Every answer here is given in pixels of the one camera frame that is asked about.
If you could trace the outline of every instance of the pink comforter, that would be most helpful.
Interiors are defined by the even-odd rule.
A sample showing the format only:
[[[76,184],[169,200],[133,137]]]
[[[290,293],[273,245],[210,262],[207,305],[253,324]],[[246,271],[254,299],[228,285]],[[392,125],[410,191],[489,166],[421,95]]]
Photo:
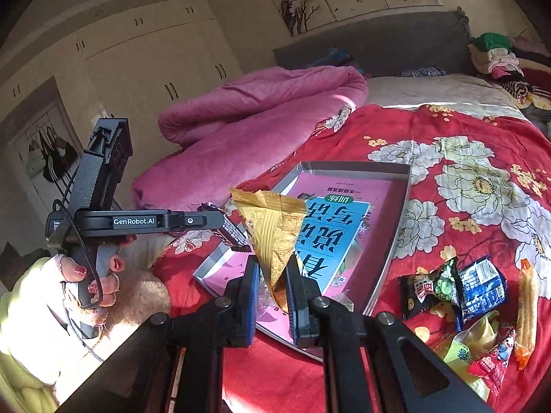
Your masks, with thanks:
[[[159,128],[168,140],[189,147],[136,179],[134,204],[183,211],[206,201],[223,204],[230,186],[287,158],[318,122],[332,118],[327,122],[337,130],[341,109],[350,112],[366,99],[367,84],[353,67],[274,67],[171,106]]]

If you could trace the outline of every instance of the yellow snack bag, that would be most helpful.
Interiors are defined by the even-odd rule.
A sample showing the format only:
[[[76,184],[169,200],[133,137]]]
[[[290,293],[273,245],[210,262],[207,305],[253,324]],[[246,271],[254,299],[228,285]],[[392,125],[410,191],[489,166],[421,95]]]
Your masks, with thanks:
[[[494,347],[499,326],[494,319],[498,315],[497,310],[491,310],[469,329],[459,332],[451,341],[450,349],[444,356],[444,362],[484,401],[488,400],[490,389],[483,379],[470,374],[467,370],[473,360]]]
[[[295,249],[306,216],[306,203],[271,191],[246,193],[232,188],[231,196],[251,239],[266,286],[280,308],[289,313],[281,276]]]

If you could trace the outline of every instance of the red floral bedsheet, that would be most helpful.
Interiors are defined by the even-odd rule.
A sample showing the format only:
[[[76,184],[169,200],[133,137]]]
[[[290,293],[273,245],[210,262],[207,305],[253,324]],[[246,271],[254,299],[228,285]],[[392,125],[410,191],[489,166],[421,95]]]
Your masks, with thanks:
[[[480,120],[440,106],[415,112],[366,106],[334,118],[320,123],[292,156],[241,188],[270,189],[300,161],[411,164],[410,200],[375,313],[400,314],[399,276],[420,267],[433,270],[454,254],[460,267],[489,254],[508,280],[509,302],[498,310],[502,320],[515,321],[520,259],[530,259],[541,279],[536,350],[523,371],[511,362],[499,397],[490,400],[498,413],[521,411],[551,363],[551,329],[544,326],[551,311],[551,144],[527,121]],[[225,208],[232,212],[230,204]],[[173,315],[210,299],[192,273],[217,245],[209,232],[187,233],[156,263]],[[452,320],[438,306],[407,325],[427,327],[430,345],[453,331]],[[249,349],[227,350],[225,358],[224,394],[236,413],[324,411],[321,366],[262,333]]]

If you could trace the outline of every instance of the pink book cover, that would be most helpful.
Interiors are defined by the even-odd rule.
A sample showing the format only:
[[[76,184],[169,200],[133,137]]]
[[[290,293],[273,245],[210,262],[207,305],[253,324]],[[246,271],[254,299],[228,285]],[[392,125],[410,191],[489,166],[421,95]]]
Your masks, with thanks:
[[[283,194],[305,200],[295,245],[308,276],[328,297],[346,295],[363,312],[386,262],[401,213],[403,182],[301,173]],[[245,271],[247,253],[227,251],[199,282],[214,295]],[[261,281],[257,326],[292,346],[289,320]]]

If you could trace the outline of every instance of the fingernail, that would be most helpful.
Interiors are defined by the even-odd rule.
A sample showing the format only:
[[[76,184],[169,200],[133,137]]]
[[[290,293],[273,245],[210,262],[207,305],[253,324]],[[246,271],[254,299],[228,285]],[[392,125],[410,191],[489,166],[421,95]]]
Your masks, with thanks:
[[[82,267],[81,265],[77,265],[74,269],[74,272],[77,274],[77,275],[81,275],[81,276],[86,276],[86,267]]]

